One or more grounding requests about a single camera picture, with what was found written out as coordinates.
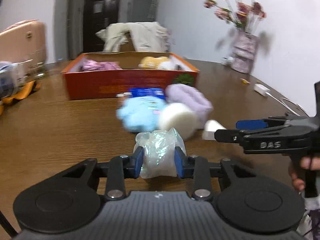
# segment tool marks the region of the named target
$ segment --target clear plastic bag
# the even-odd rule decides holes
[[[181,147],[184,154],[186,154],[186,149],[175,128],[169,131],[156,130],[152,133],[139,133],[136,136],[136,142],[134,151],[138,146],[142,146],[145,151],[140,173],[143,179],[158,176],[177,176],[174,164],[174,149],[175,147]]]

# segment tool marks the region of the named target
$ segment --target white charger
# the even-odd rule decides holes
[[[268,93],[270,92],[269,88],[261,84],[255,84],[253,89],[264,97],[268,96]]]

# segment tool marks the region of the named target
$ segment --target flower vase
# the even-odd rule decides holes
[[[258,38],[250,33],[239,31],[233,53],[234,61],[231,68],[248,74],[251,72],[258,48]]]

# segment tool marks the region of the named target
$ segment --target small yellow object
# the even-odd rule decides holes
[[[244,78],[241,78],[241,82],[245,85],[250,84],[250,82],[248,80],[245,80]]]
[[[170,61],[168,57],[144,57],[140,63],[140,68],[158,69],[162,62]]]
[[[3,110],[4,110],[4,106],[2,101],[0,101],[0,115],[3,113]]]

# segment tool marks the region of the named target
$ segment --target human hand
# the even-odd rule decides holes
[[[300,166],[306,170],[310,169],[313,171],[318,171],[320,170],[320,157],[314,157],[312,160],[312,165],[311,164],[311,158],[310,157],[303,157],[300,162]],[[306,184],[302,179],[298,178],[297,172],[293,166],[292,163],[289,165],[289,175],[292,179],[292,186],[294,187],[295,190],[297,191],[302,191],[304,190]]]

